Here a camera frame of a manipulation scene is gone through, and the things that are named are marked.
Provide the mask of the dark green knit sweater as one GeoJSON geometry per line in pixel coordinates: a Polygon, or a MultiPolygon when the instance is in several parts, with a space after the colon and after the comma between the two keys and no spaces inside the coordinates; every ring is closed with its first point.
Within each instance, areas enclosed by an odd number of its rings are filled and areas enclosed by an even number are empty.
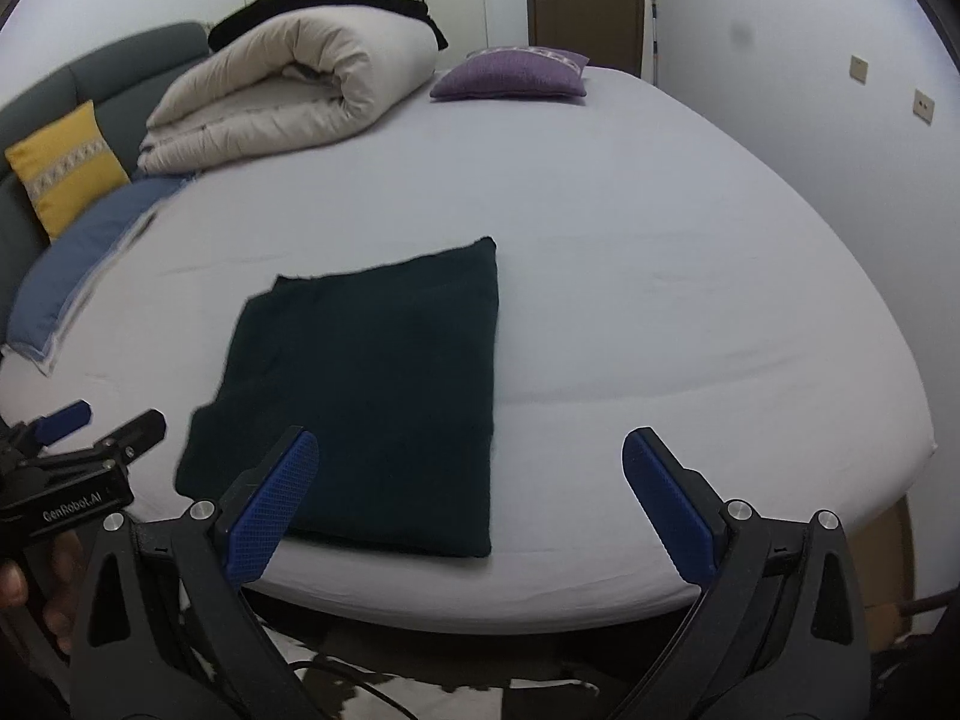
{"type": "Polygon", "coordinates": [[[493,239],[249,299],[174,488],[221,496],[288,427],[319,444],[297,539],[430,557],[491,551],[493,239]]]}

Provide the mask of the blue pillow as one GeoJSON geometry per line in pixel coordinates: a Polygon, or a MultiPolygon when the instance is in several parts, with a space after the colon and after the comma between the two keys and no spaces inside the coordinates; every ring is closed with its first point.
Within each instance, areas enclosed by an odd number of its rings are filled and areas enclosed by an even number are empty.
{"type": "Polygon", "coordinates": [[[5,348],[50,376],[94,288],[194,176],[143,177],[94,202],[50,244],[21,281],[5,348]]]}

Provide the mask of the yellow cushion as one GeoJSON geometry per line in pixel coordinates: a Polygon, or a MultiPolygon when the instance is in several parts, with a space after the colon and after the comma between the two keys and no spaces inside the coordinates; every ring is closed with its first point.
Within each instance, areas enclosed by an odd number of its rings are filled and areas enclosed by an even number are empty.
{"type": "Polygon", "coordinates": [[[5,158],[51,241],[93,203],[130,182],[91,101],[9,146],[5,158]]]}

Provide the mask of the grey upholstered headboard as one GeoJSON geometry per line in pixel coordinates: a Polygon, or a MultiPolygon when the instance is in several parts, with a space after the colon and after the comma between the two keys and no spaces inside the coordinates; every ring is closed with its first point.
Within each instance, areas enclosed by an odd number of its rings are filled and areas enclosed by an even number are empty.
{"type": "Polygon", "coordinates": [[[137,32],[71,60],[3,107],[3,322],[52,243],[132,181],[149,114],[208,55],[195,21],[137,32]]]}

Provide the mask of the rolled beige duvet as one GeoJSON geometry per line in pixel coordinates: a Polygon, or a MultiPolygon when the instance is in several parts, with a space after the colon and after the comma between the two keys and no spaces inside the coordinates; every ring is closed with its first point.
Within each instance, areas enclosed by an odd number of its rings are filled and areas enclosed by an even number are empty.
{"type": "Polygon", "coordinates": [[[342,142],[429,82],[438,54],[427,23],[381,8],[274,16],[172,82],[149,114],[139,169],[205,171],[342,142]]]}

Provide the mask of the purple cushion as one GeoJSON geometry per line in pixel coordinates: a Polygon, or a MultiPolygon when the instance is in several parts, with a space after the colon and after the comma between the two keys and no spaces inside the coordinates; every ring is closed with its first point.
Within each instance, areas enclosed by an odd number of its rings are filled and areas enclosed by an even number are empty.
{"type": "Polygon", "coordinates": [[[436,101],[584,98],[583,54],[540,46],[479,50],[439,78],[436,101]]]}

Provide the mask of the lower wall socket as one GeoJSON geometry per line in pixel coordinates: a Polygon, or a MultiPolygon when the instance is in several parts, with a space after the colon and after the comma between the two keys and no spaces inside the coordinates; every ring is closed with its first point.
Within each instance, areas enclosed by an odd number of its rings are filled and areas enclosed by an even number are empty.
{"type": "Polygon", "coordinates": [[[913,114],[921,119],[924,124],[931,125],[934,119],[935,102],[921,89],[917,89],[913,96],[913,114]]]}

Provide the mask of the wall socket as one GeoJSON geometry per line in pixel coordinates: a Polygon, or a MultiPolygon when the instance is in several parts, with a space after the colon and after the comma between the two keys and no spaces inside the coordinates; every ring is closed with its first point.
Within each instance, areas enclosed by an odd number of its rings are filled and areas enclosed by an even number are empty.
{"type": "Polygon", "coordinates": [[[862,59],[862,57],[853,55],[850,59],[850,76],[855,82],[865,85],[867,83],[867,76],[869,76],[869,62],[862,59]]]}
{"type": "Polygon", "coordinates": [[[935,102],[921,89],[917,89],[913,96],[913,114],[921,119],[924,124],[931,125],[934,119],[935,102]]]}

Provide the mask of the upper wall socket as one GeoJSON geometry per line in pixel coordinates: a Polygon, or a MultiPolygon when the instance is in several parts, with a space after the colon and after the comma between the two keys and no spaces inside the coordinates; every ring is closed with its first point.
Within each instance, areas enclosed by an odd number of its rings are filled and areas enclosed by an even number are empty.
{"type": "Polygon", "coordinates": [[[869,76],[869,62],[862,59],[862,57],[853,55],[850,59],[850,76],[855,82],[865,85],[867,83],[867,76],[869,76]]]}

